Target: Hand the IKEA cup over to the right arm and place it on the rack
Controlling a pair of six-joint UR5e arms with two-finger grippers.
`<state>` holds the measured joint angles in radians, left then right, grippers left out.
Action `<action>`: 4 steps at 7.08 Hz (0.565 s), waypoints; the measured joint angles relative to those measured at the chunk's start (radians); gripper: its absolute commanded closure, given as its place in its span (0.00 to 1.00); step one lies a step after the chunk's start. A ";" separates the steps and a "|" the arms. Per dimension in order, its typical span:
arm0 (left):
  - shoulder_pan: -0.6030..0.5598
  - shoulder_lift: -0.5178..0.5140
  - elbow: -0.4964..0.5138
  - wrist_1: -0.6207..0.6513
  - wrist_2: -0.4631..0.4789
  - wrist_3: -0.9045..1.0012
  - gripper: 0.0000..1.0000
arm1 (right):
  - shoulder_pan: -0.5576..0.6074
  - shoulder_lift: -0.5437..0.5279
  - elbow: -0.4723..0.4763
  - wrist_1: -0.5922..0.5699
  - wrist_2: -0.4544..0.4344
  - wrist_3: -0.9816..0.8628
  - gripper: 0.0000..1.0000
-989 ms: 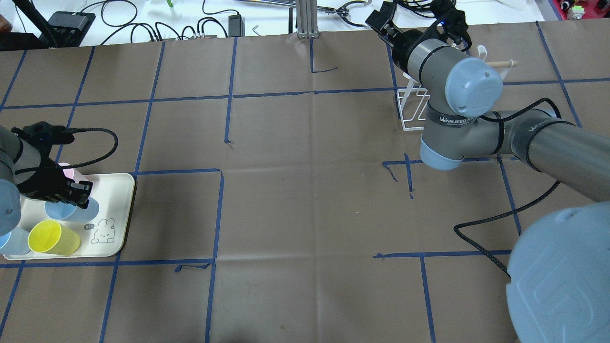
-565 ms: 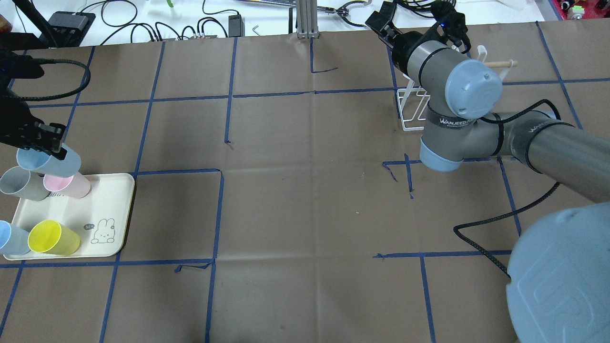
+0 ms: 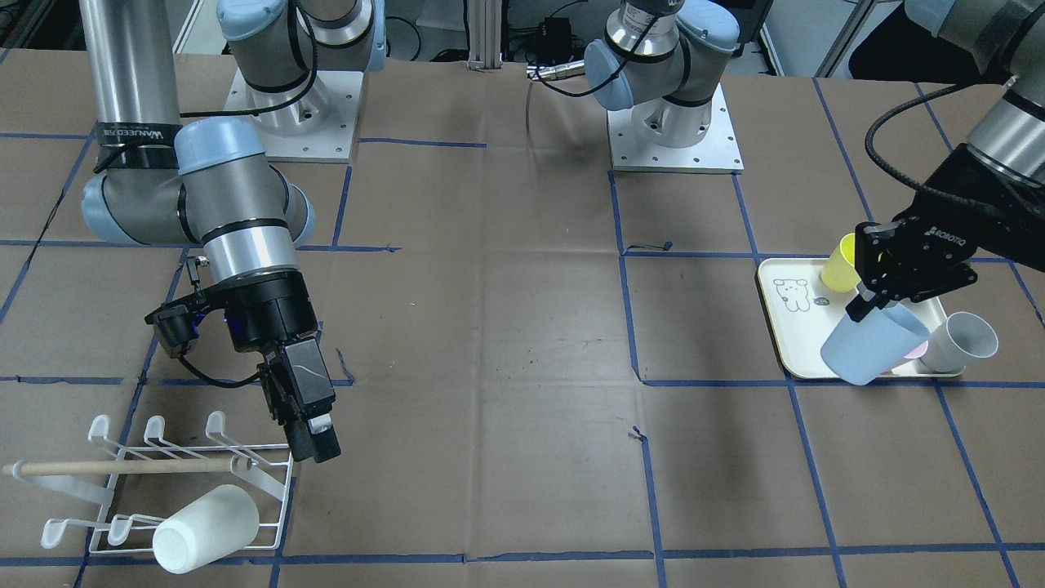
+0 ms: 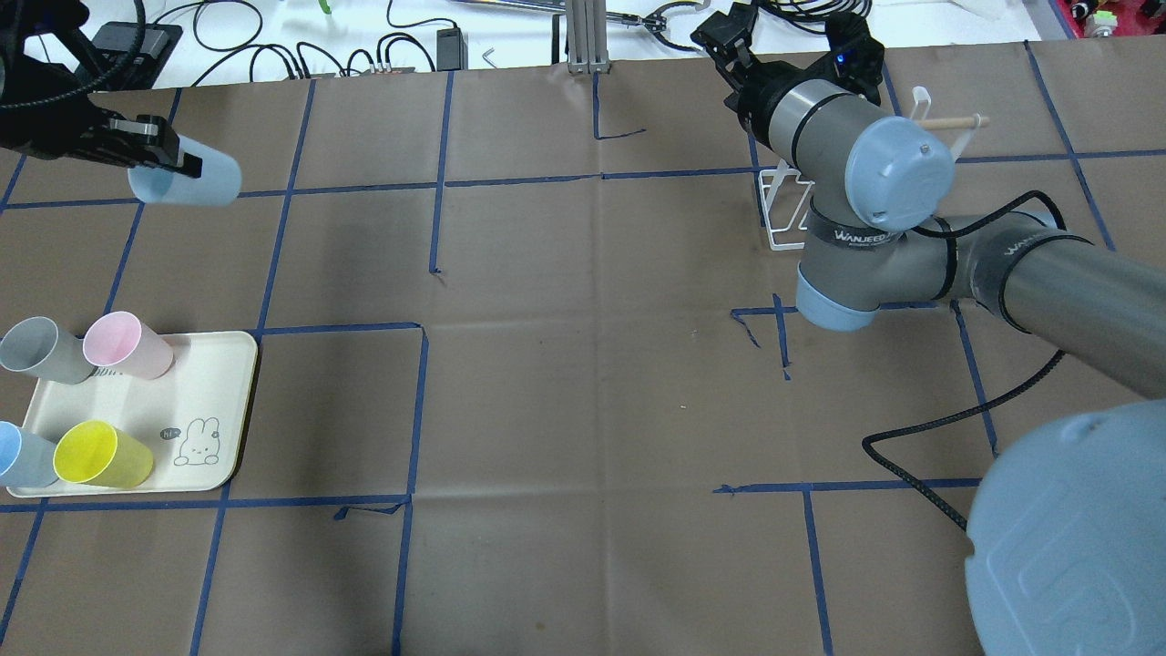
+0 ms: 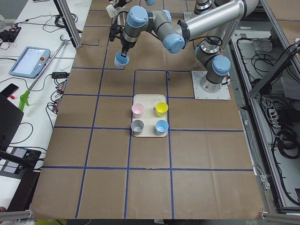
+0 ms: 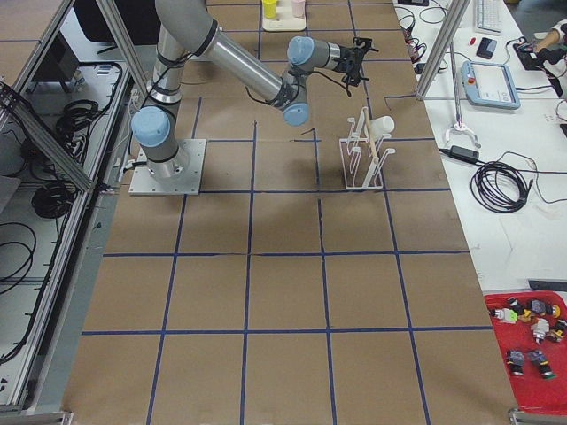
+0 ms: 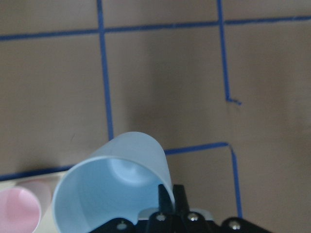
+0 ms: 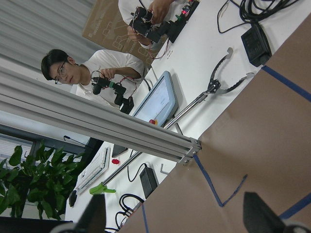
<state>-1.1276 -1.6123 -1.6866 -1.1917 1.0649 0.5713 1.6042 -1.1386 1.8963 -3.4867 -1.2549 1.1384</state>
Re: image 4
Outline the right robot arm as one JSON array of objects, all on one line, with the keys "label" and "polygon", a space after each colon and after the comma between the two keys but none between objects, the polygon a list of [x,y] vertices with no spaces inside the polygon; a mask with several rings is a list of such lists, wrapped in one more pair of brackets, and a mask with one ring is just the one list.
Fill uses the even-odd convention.
[{"label": "right robot arm", "polygon": [[[827,17],[808,68],[751,50],[757,3],[712,13],[691,41],[731,87],[750,136],[812,179],[799,312],[828,331],[880,308],[972,299],[1055,353],[999,397],[864,437],[876,464],[965,532],[965,590],[986,655],[1161,655],[1165,581],[1163,271],[1075,235],[1030,190],[979,219],[942,219],[956,160],[921,124],[880,105],[884,49],[865,17]],[[984,414],[1075,357],[1140,395],[1066,416],[1007,447],[962,514],[877,445]]]}]

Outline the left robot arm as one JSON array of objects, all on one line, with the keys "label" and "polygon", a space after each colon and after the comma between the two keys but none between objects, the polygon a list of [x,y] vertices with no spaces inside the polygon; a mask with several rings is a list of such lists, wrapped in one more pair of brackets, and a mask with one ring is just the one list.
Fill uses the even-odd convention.
[{"label": "left robot arm", "polygon": [[[133,6],[129,49],[108,62],[80,31],[90,15],[80,1],[3,2],[3,149],[31,158],[86,160],[201,178],[204,158],[180,144],[180,133],[169,121],[152,115],[128,119],[90,100],[93,91],[104,90],[132,66],[143,49],[146,9],[141,1]],[[42,34],[54,35],[66,45],[91,78],[82,82],[66,68],[27,55],[26,38]]]}]

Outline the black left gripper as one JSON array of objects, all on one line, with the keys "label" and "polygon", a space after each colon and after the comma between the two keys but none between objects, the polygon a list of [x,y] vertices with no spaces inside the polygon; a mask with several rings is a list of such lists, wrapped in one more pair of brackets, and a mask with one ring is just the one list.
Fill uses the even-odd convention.
[{"label": "black left gripper", "polygon": [[75,137],[64,158],[87,160],[121,168],[162,168],[201,179],[203,158],[180,149],[180,134],[163,117],[108,118],[106,124]]}]

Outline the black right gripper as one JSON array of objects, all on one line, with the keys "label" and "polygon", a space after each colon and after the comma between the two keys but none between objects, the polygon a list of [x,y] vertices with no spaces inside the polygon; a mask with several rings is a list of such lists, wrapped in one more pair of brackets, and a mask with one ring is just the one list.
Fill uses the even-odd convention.
[{"label": "black right gripper", "polygon": [[885,45],[871,37],[866,17],[848,9],[827,16],[828,52],[808,68],[798,68],[786,61],[763,62],[750,50],[758,12],[758,3],[733,3],[726,14],[705,17],[690,35],[732,89],[725,107],[736,112],[751,136],[770,136],[779,101],[812,79],[833,83],[879,107]]}]

